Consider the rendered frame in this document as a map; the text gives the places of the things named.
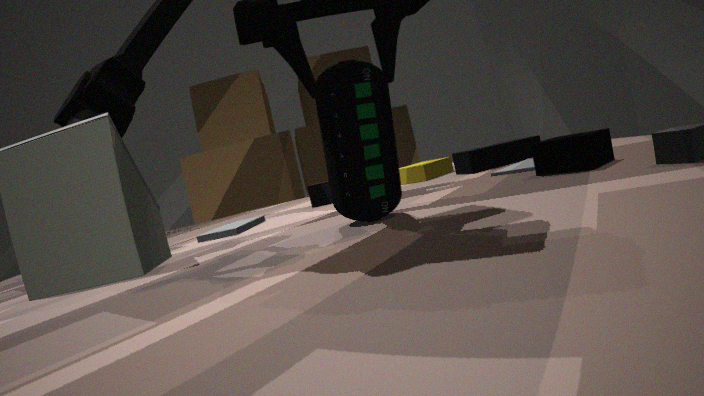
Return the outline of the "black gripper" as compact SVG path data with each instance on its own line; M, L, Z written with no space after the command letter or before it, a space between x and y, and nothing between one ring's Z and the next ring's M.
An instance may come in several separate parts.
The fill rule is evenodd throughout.
M300 0L278 5L277 0L241 0L233 9L240 45L262 42L274 47L295 71L310 96L318 97L314 76L302 47L297 22L328 15L373 9L371 23L388 83L394 80L399 27L429 0Z

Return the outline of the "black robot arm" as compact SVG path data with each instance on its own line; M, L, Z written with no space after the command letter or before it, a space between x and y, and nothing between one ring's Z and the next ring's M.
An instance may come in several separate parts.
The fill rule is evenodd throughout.
M145 88L142 69L192 1L156 0L118 52L83 73L53 122L63 128L108 112L122 138Z

